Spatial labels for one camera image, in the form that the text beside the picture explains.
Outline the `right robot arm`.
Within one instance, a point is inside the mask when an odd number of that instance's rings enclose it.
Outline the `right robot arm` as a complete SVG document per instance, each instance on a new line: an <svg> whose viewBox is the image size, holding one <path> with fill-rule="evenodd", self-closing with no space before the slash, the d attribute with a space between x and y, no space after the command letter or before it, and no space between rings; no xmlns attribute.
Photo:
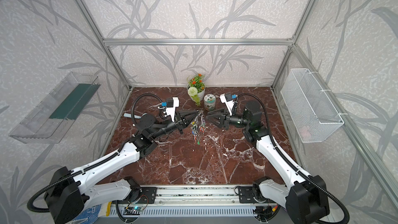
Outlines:
<svg viewBox="0 0 398 224"><path fill-rule="evenodd" d="M271 163L283 184L270 177L258 179L253 184L253 196L259 203L271 200L285 208L295 224L311 224L329 215L327 195L318 186L325 187L320 176L312 177L303 170L276 142L268 127L262 122L260 103L248 101L241 115L224 108L211 111L207 119L219 128L235 126L243 130L244 137ZM309 182L313 179L317 186Z"/></svg>

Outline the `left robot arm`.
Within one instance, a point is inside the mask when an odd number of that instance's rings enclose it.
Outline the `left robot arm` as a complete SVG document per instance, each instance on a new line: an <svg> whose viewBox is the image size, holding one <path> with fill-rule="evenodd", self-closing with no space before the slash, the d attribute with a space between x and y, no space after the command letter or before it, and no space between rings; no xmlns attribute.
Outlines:
<svg viewBox="0 0 398 224"><path fill-rule="evenodd" d="M51 180L55 186L46 190L44 195L54 222L66 224L84 210L103 203L139 200L143 193L132 177L107 184L99 182L115 171L145 158L157 147L155 139L176 130L182 132L198 114L198 111L176 112L173 120L162 122L153 115L144 115L135 125L139 133L126 140L117 150L72 171L66 167L57 170Z"/></svg>

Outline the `round green tin can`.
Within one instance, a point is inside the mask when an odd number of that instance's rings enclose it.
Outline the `round green tin can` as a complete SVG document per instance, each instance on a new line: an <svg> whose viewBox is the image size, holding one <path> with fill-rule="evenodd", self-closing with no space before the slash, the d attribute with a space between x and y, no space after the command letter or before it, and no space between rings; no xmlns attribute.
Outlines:
<svg viewBox="0 0 398 224"><path fill-rule="evenodd" d="M216 108L216 96L207 94L204 96L204 107L207 111L213 111Z"/></svg>

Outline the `potted flower plant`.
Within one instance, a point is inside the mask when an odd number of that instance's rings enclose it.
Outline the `potted flower plant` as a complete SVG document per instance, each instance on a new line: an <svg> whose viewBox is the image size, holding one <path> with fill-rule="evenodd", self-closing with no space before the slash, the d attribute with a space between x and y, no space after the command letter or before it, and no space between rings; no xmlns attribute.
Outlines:
<svg viewBox="0 0 398 224"><path fill-rule="evenodd" d="M203 74L196 74L187 79L187 92L189 97L195 102L196 106L201 106L204 99L206 86L204 84Z"/></svg>

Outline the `light blue toy shovel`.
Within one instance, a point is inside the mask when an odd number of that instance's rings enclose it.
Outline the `light blue toy shovel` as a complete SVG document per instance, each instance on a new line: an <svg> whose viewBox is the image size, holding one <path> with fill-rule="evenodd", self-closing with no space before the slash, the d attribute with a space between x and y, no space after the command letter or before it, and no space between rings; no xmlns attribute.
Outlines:
<svg viewBox="0 0 398 224"><path fill-rule="evenodd" d="M126 117L126 118L132 118L132 115L128 114L128 113L124 113L123 116Z"/></svg>

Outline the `green circuit board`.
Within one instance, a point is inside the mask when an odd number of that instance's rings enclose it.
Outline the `green circuit board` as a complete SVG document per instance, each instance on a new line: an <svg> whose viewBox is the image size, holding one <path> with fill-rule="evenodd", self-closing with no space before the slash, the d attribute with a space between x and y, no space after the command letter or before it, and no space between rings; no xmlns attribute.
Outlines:
<svg viewBox="0 0 398 224"><path fill-rule="evenodd" d="M123 211L123 214L126 216L135 216L140 215L143 211L143 208L140 206L126 207Z"/></svg>

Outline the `blue dotted work glove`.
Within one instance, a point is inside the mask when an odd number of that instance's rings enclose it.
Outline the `blue dotted work glove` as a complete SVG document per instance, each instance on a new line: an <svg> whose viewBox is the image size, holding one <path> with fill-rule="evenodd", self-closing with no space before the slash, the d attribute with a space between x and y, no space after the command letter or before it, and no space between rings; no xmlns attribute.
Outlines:
<svg viewBox="0 0 398 224"><path fill-rule="evenodd" d="M70 221L70 224L94 224L99 217L105 216L106 208L101 204L87 208Z"/></svg>

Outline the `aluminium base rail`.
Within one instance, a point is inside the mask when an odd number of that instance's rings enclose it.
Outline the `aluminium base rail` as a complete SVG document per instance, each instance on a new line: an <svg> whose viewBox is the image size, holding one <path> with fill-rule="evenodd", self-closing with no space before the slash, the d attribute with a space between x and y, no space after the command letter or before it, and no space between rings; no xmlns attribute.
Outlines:
<svg viewBox="0 0 398 224"><path fill-rule="evenodd" d="M125 181L95 185L84 195L87 207L115 201L149 206L232 206L286 203L288 188L267 180L258 188L250 185L154 185L132 188Z"/></svg>

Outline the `clear plastic wall shelf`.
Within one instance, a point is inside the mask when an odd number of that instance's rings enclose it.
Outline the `clear plastic wall shelf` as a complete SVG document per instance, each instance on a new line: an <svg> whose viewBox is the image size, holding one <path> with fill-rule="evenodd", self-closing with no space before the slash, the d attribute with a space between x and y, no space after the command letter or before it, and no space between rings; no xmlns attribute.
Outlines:
<svg viewBox="0 0 398 224"><path fill-rule="evenodd" d="M25 144L58 144L101 84L70 72L9 134Z"/></svg>

